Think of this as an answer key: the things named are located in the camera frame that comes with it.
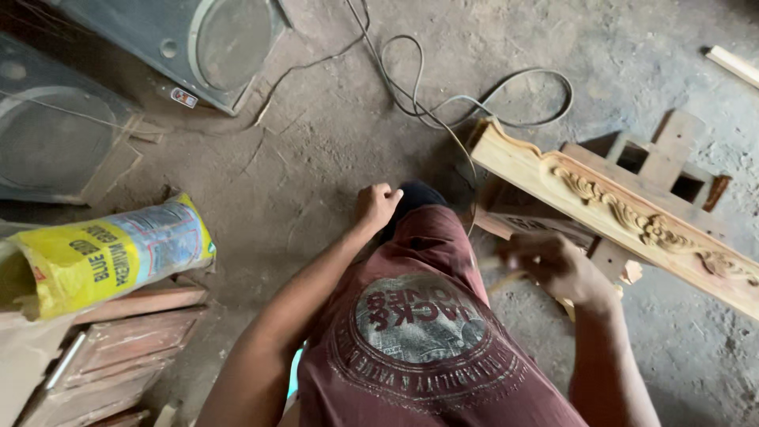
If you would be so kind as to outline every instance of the hand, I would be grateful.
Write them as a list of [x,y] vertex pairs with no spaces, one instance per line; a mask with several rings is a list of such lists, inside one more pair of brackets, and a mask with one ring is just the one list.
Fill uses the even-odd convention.
[[403,197],[403,190],[393,191],[388,184],[375,184],[358,192],[356,201],[356,227],[372,236],[390,222],[395,207]]
[[556,299],[591,308],[617,299],[608,279],[564,235],[514,234],[498,250],[508,266],[526,270]]

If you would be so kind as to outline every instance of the yellow plastic bag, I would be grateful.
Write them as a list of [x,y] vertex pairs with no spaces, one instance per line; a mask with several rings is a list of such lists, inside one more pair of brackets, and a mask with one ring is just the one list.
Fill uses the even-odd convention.
[[12,254],[8,245],[13,245],[28,261],[43,319],[76,312],[179,271],[207,267],[216,256],[186,194],[99,220],[19,232],[2,244],[0,255]]

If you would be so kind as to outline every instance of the person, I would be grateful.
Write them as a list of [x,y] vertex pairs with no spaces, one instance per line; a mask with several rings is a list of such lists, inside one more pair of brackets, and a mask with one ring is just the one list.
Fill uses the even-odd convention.
[[[355,224],[240,336],[196,426],[659,426],[604,275],[561,235],[517,234],[500,254],[575,304],[571,403],[490,311],[457,216],[411,182],[359,193]],[[298,401],[282,415],[304,340]]]

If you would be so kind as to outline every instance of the floral carving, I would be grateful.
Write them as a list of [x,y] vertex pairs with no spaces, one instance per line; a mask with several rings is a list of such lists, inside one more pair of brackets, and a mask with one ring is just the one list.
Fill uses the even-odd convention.
[[669,229],[666,218],[662,215],[646,217],[621,202],[615,195],[604,192],[598,184],[588,181],[585,177],[569,172],[562,167],[553,169],[553,175],[560,177],[564,183],[585,204],[602,203],[611,207],[614,217],[626,229],[640,236],[645,245],[658,246],[673,254],[694,254],[710,273],[723,279],[746,279],[752,286],[759,286],[759,275],[746,267],[741,267],[727,254],[719,251],[709,251],[700,247],[696,242],[675,234]]

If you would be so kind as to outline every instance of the concrete floor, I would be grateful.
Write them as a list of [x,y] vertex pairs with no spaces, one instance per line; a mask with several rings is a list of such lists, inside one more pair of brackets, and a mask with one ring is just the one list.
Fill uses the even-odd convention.
[[[237,132],[288,67],[339,50],[357,35],[342,0],[284,0],[295,25],[269,58],[259,93],[236,119],[183,109],[150,91],[156,73],[104,47],[104,77],[145,106],[151,122],[175,129],[142,144],[142,163],[91,210],[37,207],[61,223],[159,203],[165,186],[190,193],[219,249],[217,272],[193,272],[211,289],[211,315],[147,397],[156,408],[184,402],[189,422],[237,335],[276,290],[351,221],[356,191],[372,182],[422,178],[459,207],[471,175],[450,138],[390,102],[366,46],[283,82],[260,126]],[[719,44],[759,57],[759,3],[752,0],[369,0],[373,38],[399,33],[426,49],[420,98],[479,96],[512,72],[555,68],[575,86],[566,118],[536,131],[507,130],[543,149],[628,130],[648,138],[663,114],[682,108],[707,123],[691,161],[734,177],[716,214],[734,227],[732,245],[759,259],[759,92],[700,53]],[[389,68],[411,84],[416,62],[398,46]],[[98,68],[90,67],[98,75]],[[533,120],[556,108],[555,82],[515,82],[493,102],[505,118]],[[442,116],[465,110],[453,107]],[[214,137],[209,133],[228,133]],[[476,229],[488,255],[494,238]],[[486,277],[487,284],[496,277]],[[638,364],[663,425],[759,425],[759,323],[653,268],[623,299]],[[561,390],[572,373],[572,326],[550,298],[526,283],[502,290],[493,310]]]

